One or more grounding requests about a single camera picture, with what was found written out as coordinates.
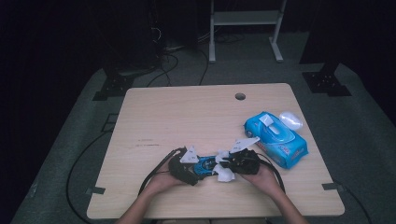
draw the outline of blue box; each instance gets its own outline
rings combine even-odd
[[[247,137],[260,137],[256,144],[282,168],[290,169],[308,154],[306,141],[271,113],[261,112],[244,127]]]

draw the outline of floor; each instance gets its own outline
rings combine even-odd
[[[207,43],[199,50],[172,52],[163,56],[163,69],[137,77],[133,87],[289,83],[331,176],[343,186],[339,193],[345,213],[308,217],[310,223],[369,223],[369,218],[372,223],[394,222],[395,126],[364,89],[359,76],[342,64],[335,75],[351,96],[311,92],[302,72],[318,71],[322,64],[299,64],[308,33],[279,36],[283,63],[276,62],[269,35],[239,35],[243,38],[233,44],[217,44],[216,63],[207,63]],[[123,101],[122,96],[92,100],[105,81],[102,69],[92,74],[12,223],[114,222],[90,220],[85,215],[111,139],[111,133],[103,129],[114,126]],[[283,223],[281,217],[268,219]],[[263,218],[256,221],[264,223]]]

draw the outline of table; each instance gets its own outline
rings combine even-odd
[[[215,26],[217,25],[274,25],[274,35],[269,37],[271,48],[278,63],[283,62],[283,57],[277,46],[280,25],[282,24],[287,0],[282,0],[279,10],[266,11],[215,11],[214,1],[210,7],[210,41],[209,41],[209,61],[216,61],[215,51]]]
[[[236,99],[242,94],[246,99]],[[172,149],[194,146],[199,156],[230,150],[236,139],[246,138],[246,119],[263,110],[275,115],[289,110],[304,123],[298,133],[309,154],[291,170],[276,166],[290,199],[305,216],[342,215],[338,192],[322,187],[332,179],[292,89],[276,83],[128,90],[96,183],[106,190],[92,195],[88,217],[120,217],[144,178]],[[262,152],[255,145],[249,149]],[[177,186],[158,195],[146,214],[172,219],[270,216],[280,216],[275,204],[239,175],[229,183],[210,176],[196,186]]]

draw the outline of hole in table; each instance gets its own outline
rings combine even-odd
[[[237,99],[237,100],[245,100],[246,98],[247,98],[246,95],[244,93],[242,93],[242,92],[238,92],[235,95],[235,99]]]

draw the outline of hand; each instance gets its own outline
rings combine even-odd
[[[256,175],[241,176],[270,197],[273,197],[276,193],[282,191],[276,180],[274,172],[266,165],[260,164],[259,172]]]
[[[157,194],[173,186],[184,184],[184,182],[174,178],[170,174],[168,165],[169,160],[158,170],[157,174],[150,179],[144,191],[149,190],[151,193]]]

